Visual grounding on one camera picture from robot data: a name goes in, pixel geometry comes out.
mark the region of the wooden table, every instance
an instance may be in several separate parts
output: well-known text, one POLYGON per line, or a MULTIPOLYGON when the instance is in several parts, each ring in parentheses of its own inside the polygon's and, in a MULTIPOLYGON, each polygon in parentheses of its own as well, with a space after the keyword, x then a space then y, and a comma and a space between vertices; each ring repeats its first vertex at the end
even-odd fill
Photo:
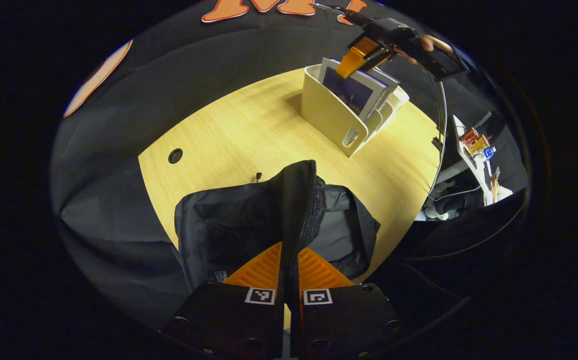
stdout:
POLYGON ((302 68, 260 80, 203 107, 139 155, 151 203, 171 242, 175 205, 186 195, 262 181, 302 160, 318 176, 344 185, 382 227, 362 282, 393 251, 430 191, 439 164, 435 123, 408 102, 370 143, 349 158, 300 117, 302 68), (182 159, 168 162, 172 150, 182 159))

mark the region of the white desk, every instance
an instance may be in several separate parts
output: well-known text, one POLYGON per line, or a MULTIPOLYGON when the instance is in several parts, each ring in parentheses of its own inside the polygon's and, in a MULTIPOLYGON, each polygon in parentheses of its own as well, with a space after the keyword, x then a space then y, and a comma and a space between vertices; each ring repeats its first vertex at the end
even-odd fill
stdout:
POLYGON ((455 136, 458 143, 458 153, 462 157, 462 161, 457 162, 443 170, 440 175, 438 175, 438 183, 445 182, 450 178, 462 173, 467 169, 471 169, 471 172, 478 180, 484 196, 485 207, 493 203, 493 192, 491 191, 491 163, 488 160, 480 161, 476 157, 471 157, 469 153, 469 148, 460 141, 460 137, 467 132, 466 126, 458 119, 457 116, 453 116, 453 124, 455 126, 455 136))

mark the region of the blue object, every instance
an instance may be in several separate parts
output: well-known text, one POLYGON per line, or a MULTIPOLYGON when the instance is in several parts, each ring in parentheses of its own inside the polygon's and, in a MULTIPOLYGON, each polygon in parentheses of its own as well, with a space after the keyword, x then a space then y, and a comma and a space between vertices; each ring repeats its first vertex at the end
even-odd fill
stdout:
POLYGON ((493 154, 494 154, 494 152, 493 152, 492 148, 488 147, 485 149, 485 156, 487 157, 487 160, 492 158, 493 154))

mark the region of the orange letter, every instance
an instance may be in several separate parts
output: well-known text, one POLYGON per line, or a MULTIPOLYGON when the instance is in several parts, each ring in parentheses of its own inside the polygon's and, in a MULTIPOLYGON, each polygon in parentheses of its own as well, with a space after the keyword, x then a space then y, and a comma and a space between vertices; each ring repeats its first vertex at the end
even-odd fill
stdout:
POLYGON ((212 12, 202 17, 203 23, 213 23, 214 21, 236 18, 248 11, 248 6, 242 4, 242 0, 218 0, 212 12))
MULTIPOLYGON (((360 12, 360 10, 364 9, 365 7, 367 7, 366 2, 362 1, 362 0, 351 0, 351 2, 349 2, 349 6, 346 7, 347 10, 353 10, 357 13, 360 12)), ((341 14, 337 17, 337 20, 340 23, 346 24, 346 25, 353 25, 352 23, 348 22, 345 18, 344 15, 341 14)))
POLYGON ((266 13, 280 0, 251 0, 251 2, 259 12, 266 13))
POLYGON ((278 6, 278 11, 284 14, 313 15, 316 9, 309 5, 313 0, 286 0, 278 6))

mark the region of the orange gripper pad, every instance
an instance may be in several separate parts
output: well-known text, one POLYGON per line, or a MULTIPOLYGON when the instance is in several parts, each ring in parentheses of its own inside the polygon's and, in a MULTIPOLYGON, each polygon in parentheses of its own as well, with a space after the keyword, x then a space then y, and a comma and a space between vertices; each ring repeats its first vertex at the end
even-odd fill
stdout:
POLYGON ((344 55, 342 61, 340 61, 340 64, 337 66, 336 72, 344 79, 348 78, 355 70, 361 68, 361 66, 367 62, 364 56, 375 50, 378 46, 380 45, 370 38, 362 38, 344 55))
POLYGON ((278 290, 282 242, 266 249, 249 260, 224 281, 225 284, 258 289, 278 290))
POLYGON ((298 253, 298 274, 300 274, 300 302, 304 290, 350 287, 353 283, 310 248, 298 253))

